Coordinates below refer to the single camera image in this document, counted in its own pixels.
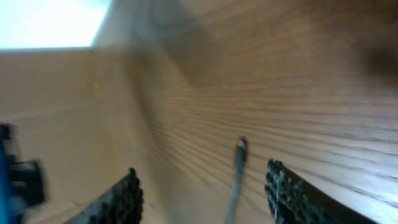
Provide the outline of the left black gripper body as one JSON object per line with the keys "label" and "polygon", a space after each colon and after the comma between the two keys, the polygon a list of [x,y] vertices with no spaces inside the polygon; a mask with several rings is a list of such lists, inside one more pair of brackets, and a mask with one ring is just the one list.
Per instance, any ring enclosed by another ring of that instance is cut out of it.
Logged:
{"label": "left black gripper body", "polygon": [[1,140],[4,140],[14,199],[21,199],[28,206],[40,205],[45,201],[45,184],[38,160],[21,161],[13,152],[15,138],[13,126],[1,124]]}

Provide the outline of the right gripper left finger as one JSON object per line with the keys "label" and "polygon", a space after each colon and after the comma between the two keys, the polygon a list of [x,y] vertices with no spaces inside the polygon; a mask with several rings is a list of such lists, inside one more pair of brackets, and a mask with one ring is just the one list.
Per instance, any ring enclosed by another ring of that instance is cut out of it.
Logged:
{"label": "right gripper left finger", "polygon": [[66,224],[140,224],[144,192],[133,168],[119,182]]}

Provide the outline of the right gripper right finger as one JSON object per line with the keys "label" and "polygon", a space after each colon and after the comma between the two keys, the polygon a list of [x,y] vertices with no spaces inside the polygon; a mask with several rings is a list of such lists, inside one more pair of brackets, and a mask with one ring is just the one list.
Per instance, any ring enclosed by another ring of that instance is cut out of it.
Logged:
{"label": "right gripper right finger", "polygon": [[268,161],[264,190],[276,223],[376,223],[322,192],[281,161]]}

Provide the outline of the blue Galaxy smartphone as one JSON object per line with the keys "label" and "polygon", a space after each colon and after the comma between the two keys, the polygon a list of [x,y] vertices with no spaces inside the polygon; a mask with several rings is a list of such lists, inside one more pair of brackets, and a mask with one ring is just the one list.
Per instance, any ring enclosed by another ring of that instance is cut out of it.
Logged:
{"label": "blue Galaxy smartphone", "polygon": [[14,190],[10,178],[9,163],[4,140],[1,140],[1,224],[18,224],[18,204],[14,201]]}

